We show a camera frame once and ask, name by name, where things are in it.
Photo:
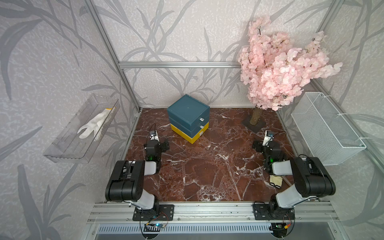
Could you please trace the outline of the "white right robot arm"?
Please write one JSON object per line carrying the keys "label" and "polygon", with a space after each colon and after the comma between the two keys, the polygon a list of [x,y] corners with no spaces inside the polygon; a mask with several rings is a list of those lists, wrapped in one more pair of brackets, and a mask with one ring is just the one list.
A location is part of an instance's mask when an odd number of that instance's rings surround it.
{"label": "white right robot arm", "polygon": [[255,140],[253,149],[263,155],[264,168],[271,178],[292,176],[294,180],[288,189],[271,197],[270,215],[292,212],[294,206],[307,200],[335,194],[336,184],[319,158],[306,155],[288,158],[280,144],[272,140]]}

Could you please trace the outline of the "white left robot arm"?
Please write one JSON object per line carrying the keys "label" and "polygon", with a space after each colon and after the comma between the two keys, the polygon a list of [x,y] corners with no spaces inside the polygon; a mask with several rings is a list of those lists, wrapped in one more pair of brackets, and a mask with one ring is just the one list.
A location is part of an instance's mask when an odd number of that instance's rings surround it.
{"label": "white left robot arm", "polygon": [[169,141],[160,142],[152,137],[145,145],[146,159],[118,161],[108,181],[105,198],[110,202],[130,203],[142,211],[159,211],[159,201],[144,190],[145,176],[158,174],[162,166],[162,153],[170,149]]}

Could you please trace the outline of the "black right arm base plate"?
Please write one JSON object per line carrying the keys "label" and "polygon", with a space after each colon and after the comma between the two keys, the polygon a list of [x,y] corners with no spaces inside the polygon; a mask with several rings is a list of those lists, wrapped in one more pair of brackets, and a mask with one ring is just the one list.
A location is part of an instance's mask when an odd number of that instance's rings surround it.
{"label": "black right arm base plate", "polygon": [[293,221],[295,220],[294,209],[284,209],[279,207],[276,203],[264,203],[264,202],[254,202],[253,213],[255,220],[266,220],[266,221]]}

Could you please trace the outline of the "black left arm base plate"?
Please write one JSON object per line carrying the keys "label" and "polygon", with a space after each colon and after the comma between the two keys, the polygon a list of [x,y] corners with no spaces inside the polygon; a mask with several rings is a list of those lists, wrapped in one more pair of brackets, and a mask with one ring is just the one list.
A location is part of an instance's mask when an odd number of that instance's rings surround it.
{"label": "black left arm base plate", "polygon": [[155,205],[150,210],[140,210],[135,208],[133,221],[172,221],[175,212],[175,205]]}

